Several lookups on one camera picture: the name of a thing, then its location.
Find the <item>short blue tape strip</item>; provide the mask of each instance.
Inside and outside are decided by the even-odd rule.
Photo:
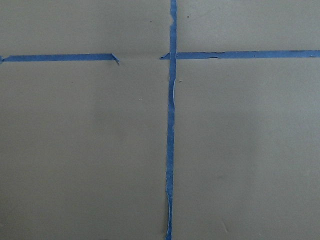
[[[2,62],[47,62],[47,61],[104,61],[119,59],[112,53],[94,54],[55,54],[55,55],[14,55],[1,57]]]
[[[168,93],[168,128],[166,152],[166,194],[168,197],[168,229],[165,240],[172,240],[172,210],[174,191],[174,145],[175,145],[175,81],[177,68],[177,0],[170,1],[170,13],[173,20],[170,26],[170,67]]]
[[[169,60],[167,53],[160,59]],[[273,59],[273,58],[320,58],[320,50],[279,51],[225,51],[225,52],[178,52],[176,59]]]

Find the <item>blue painter's tape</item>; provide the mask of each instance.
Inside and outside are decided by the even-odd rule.
[[[160,59],[169,60],[167,53]],[[176,59],[272,59],[272,58],[320,58],[320,50],[279,51],[225,51],[225,52],[178,52]]]
[[[47,61],[105,61],[119,59],[112,53],[55,54],[55,55],[13,55],[1,57],[2,62],[47,62]]]
[[[174,145],[175,145],[175,82],[177,68],[177,0],[170,1],[172,25],[170,26],[170,67],[168,88],[168,127],[166,152],[166,194],[168,197],[168,229],[165,240],[172,240],[172,212],[174,191]]]

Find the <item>tape strip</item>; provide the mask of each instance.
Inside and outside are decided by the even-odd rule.
[[[172,240],[172,212],[174,191],[174,145],[175,145],[175,82],[177,68],[177,0],[170,1],[172,25],[170,26],[170,67],[168,88],[168,127],[166,149],[166,194],[168,197],[168,229],[165,240]]]
[[[167,53],[160,59],[169,60]],[[272,58],[320,58],[320,50],[279,51],[225,51],[225,52],[178,52],[176,59],[272,59]]]
[[[55,54],[55,55],[13,55],[0,58],[1,62],[47,62],[47,61],[105,61],[119,59],[113,53]]]

